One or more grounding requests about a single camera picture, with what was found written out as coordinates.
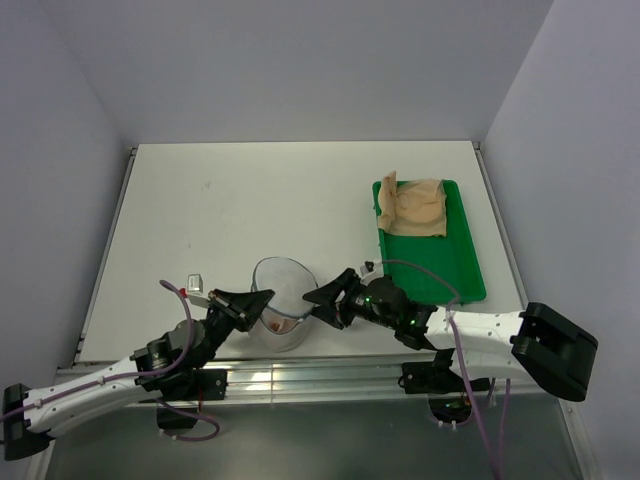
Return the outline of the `pink bra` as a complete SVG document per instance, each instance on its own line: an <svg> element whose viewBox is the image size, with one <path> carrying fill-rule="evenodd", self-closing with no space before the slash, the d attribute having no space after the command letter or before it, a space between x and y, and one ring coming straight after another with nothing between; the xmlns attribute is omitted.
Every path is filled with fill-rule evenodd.
<svg viewBox="0 0 640 480"><path fill-rule="evenodd" d="M291 329L291 322L288 320L269 321L267 327L273 333L285 334Z"/></svg>

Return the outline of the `mesh laundry bag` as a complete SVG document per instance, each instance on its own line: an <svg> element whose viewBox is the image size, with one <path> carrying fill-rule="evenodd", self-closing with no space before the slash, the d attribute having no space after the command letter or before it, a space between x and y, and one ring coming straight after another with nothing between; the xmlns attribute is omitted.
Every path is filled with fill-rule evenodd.
<svg viewBox="0 0 640 480"><path fill-rule="evenodd" d="M252 273L251 291L271 289L275 296L249 335L276 353L298 347L312 326L312 305L304 301L302 296L317 287L315 276L302 263L289 257L261 259ZM267 327L269 321L279 320L291 322L291 329L287 333L276 334Z"/></svg>

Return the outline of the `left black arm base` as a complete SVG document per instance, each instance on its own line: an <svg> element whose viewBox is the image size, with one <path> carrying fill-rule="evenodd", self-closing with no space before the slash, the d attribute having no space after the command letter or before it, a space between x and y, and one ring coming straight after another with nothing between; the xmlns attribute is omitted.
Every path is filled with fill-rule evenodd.
<svg viewBox="0 0 640 480"><path fill-rule="evenodd" d="M167 402L184 401L191 403L186 411L201 414L205 401L221 401L225 398L227 387L227 371L225 369L196 370L188 378L185 386L170 387L163 394ZM187 432L196 425L197 420L181 414L171 413L168 409L156 408L156 424L165 431Z"/></svg>

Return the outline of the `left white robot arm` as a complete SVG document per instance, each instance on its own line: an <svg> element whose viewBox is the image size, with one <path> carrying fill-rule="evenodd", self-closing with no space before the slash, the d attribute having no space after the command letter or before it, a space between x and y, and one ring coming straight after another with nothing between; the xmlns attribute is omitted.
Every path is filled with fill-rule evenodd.
<svg viewBox="0 0 640 480"><path fill-rule="evenodd" d="M193 318L186 293L175 294L185 319L133 354L92 374L44 388L22 383L3 393L1 446L6 461L36 455L72 428L125 406L181 401L195 392L198 372L212 361L231 333L248 332L275 296L266 289L246 293L214 290L203 320Z"/></svg>

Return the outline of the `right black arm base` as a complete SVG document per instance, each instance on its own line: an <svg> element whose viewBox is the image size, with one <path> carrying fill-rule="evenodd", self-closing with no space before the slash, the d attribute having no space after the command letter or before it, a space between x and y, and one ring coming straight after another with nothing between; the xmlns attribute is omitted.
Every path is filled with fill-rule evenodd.
<svg viewBox="0 0 640 480"><path fill-rule="evenodd" d="M473 407L463 379L435 362L403 363L397 383L407 395L435 395L428 405L436 422L453 426L472 418Z"/></svg>

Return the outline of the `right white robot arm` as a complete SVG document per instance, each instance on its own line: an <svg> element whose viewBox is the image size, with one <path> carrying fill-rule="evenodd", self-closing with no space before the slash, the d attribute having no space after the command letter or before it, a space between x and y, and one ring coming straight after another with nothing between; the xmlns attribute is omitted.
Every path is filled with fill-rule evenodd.
<svg viewBox="0 0 640 480"><path fill-rule="evenodd" d="M508 379L572 402L587 396L598 342L544 303L507 313L453 311L410 299L387 274L366 282L351 268L303 298L336 329L359 318L392 330L410 349L437 352L432 375L443 389Z"/></svg>

